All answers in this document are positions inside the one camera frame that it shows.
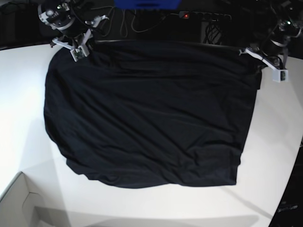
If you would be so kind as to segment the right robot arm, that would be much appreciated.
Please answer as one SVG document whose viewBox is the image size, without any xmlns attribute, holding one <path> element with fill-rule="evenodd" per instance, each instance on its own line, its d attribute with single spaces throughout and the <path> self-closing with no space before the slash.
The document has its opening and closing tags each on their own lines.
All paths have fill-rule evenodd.
<svg viewBox="0 0 303 227">
<path fill-rule="evenodd" d="M 70 51 L 74 61 L 88 57 L 90 47 L 87 44 L 94 33 L 103 34 L 98 28 L 107 15 L 96 16 L 92 20 L 83 20 L 81 14 L 91 11 L 93 3 L 86 0 L 46 0 L 37 8 L 41 22 L 61 33 L 50 42 Z"/>
</svg>

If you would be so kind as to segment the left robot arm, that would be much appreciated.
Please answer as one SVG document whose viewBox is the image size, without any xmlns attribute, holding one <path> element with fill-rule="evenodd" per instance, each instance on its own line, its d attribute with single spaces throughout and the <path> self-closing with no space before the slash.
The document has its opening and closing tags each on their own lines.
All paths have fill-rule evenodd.
<svg viewBox="0 0 303 227">
<path fill-rule="evenodd" d="M 273 26 L 255 47 L 241 49 L 239 55 L 248 54 L 270 67 L 275 74 L 287 74 L 286 62 L 291 39 L 303 34 L 303 3 L 299 0 L 269 1 Z"/>
</svg>

